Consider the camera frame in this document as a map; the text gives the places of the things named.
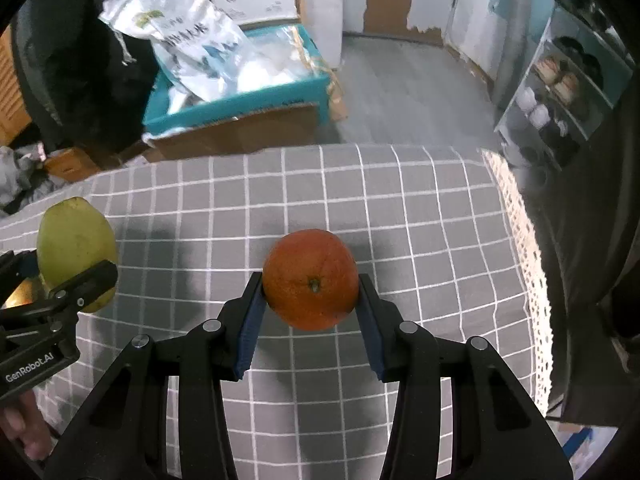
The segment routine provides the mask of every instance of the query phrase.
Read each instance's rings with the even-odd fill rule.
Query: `green pear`
[[[63,200],[47,209],[40,222],[36,254],[42,283],[57,287],[102,260],[118,262],[116,237],[107,219],[82,197]],[[97,312],[111,301],[115,288],[86,306]]]

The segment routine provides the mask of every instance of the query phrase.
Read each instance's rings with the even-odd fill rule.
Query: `plastic bag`
[[[250,92],[304,79],[313,69],[302,46],[296,46],[292,27],[270,30],[250,38],[254,55],[238,63],[237,92]]]
[[[235,80],[238,69],[231,55],[241,50],[247,56],[252,49],[210,0],[105,0],[100,19],[117,32],[154,42],[172,80],[207,101]]]

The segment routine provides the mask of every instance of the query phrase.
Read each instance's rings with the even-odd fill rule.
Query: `human hand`
[[[51,453],[49,427],[32,390],[24,392],[15,403],[0,411],[0,430],[9,440],[20,440],[31,460],[44,460]]]

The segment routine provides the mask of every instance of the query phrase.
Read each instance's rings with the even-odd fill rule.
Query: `wooden cabinet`
[[[11,52],[11,30],[0,37],[0,145],[9,145],[29,124]]]

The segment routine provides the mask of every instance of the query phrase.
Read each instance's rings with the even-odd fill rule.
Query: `grid-patterned tablecloth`
[[[120,277],[110,306],[81,315],[80,360],[39,393],[61,430],[133,336],[162,339],[215,317],[270,247],[304,228],[337,234],[405,319],[440,337],[487,338],[534,391],[527,295],[480,153],[313,146],[125,168],[4,220],[1,249],[34,248],[43,211],[69,196],[84,196],[109,219]],[[354,314],[308,333],[268,310],[251,371],[223,385],[239,478],[377,478],[396,390],[370,371]],[[169,396],[168,467],[179,474],[177,381]],[[450,404],[443,380],[440,475],[450,467]]]

